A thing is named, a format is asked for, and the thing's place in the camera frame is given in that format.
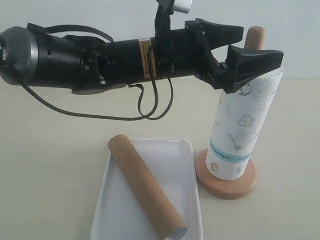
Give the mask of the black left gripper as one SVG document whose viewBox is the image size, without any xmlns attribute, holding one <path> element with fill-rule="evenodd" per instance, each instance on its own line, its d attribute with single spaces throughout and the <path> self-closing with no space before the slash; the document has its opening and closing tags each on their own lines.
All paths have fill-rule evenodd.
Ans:
<svg viewBox="0 0 320 240">
<path fill-rule="evenodd" d="M 253 79 L 281 67 L 280 50 L 234 46 L 243 39 L 244 27 L 188 20 L 185 27 L 165 36 L 106 43 L 101 47 L 101 76 L 109 88 L 122 88 L 151 80 L 199 76 L 205 56 L 228 46 L 227 56 L 215 73 L 215 88 L 233 94 Z"/>
</svg>

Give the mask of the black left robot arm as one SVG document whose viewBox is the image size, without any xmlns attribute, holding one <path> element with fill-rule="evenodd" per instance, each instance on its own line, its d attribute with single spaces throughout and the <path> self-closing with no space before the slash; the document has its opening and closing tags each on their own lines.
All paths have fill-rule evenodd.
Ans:
<svg viewBox="0 0 320 240">
<path fill-rule="evenodd" d="M 76 95 L 194 76 L 230 94 L 278 69 L 284 56 L 237 47 L 243 32 L 241 26 L 200 18 L 171 29 L 166 17 L 155 21 L 153 37 L 114 41 L 88 26 L 29 23 L 0 34 L 0 75 L 9 85 L 70 89 Z"/>
</svg>

